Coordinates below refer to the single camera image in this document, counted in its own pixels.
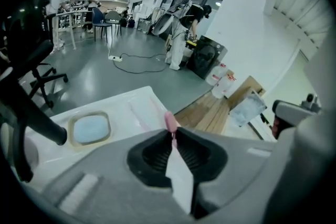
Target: white paper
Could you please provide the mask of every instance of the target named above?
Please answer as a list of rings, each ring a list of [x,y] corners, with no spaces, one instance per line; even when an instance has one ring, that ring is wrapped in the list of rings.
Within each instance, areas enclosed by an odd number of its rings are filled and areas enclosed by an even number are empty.
[[[166,177],[172,181],[173,197],[176,202],[186,214],[190,214],[194,177],[174,146],[168,159]]]

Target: person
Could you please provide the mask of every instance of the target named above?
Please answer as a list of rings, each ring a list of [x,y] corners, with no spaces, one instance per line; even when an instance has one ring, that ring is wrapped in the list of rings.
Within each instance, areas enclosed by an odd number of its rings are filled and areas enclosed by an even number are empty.
[[[54,49],[51,53],[54,53],[57,49],[55,41],[58,38],[58,16],[56,16],[56,14],[58,12],[59,6],[62,6],[65,10],[68,10],[68,6],[66,5],[65,0],[49,0],[49,4],[46,6],[46,15],[47,17],[52,18],[49,21],[50,41],[54,44]],[[63,47],[64,45],[64,42],[59,38],[58,45],[59,47]]]
[[[185,32],[192,31],[192,40],[196,40],[197,25],[203,17],[209,18],[212,9],[209,5],[199,6],[193,4],[184,17],[173,18],[171,49],[166,54],[165,62],[170,64],[173,70],[180,69],[185,48]]]
[[[135,20],[133,20],[133,17],[131,17],[128,21],[128,27],[134,28],[134,25],[135,25]]]
[[[130,7],[127,7],[123,12],[122,12],[122,17],[123,18],[127,18],[128,15],[128,10],[130,9]]]
[[[85,21],[86,22],[91,22],[92,21],[92,9],[93,8],[97,8],[98,7],[98,4],[99,1],[98,0],[89,0],[89,6],[88,6],[88,11],[90,12],[87,12],[86,13],[86,19]],[[87,29],[88,29],[88,33],[93,33],[93,29],[92,29],[92,24],[87,24]]]

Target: blue sponge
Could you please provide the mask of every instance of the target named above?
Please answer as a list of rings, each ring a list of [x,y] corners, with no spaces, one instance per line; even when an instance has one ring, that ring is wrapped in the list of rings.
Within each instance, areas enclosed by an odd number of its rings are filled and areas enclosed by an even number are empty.
[[[100,115],[85,116],[75,122],[73,137],[78,143],[93,143],[109,135],[109,125]]]

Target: power strip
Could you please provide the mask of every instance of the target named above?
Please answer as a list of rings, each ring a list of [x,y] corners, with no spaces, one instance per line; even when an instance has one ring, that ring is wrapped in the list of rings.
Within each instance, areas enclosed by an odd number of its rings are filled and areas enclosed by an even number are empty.
[[[121,58],[121,57],[118,57],[118,56],[110,55],[110,56],[109,56],[109,60],[116,61],[116,62],[121,62],[121,61],[122,61],[122,58]]]

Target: sponge holder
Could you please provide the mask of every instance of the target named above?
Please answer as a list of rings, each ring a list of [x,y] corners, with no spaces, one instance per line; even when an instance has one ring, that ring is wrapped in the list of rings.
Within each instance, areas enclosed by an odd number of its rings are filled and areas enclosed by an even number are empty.
[[[109,129],[108,135],[92,143],[79,143],[78,141],[76,141],[76,139],[74,138],[75,123],[78,120],[84,117],[87,117],[87,116],[103,116],[107,120],[107,123],[108,123],[108,129]],[[73,146],[74,150],[84,150],[88,147],[92,147],[92,146],[96,147],[99,145],[106,144],[112,139],[112,136],[113,136],[113,132],[111,129],[110,119],[109,119],[109,116],[104,111],[92,111],[92,112],[88,112],[85,114],[75,115],[71,117],[70,120],[68,121],[68,141]]]

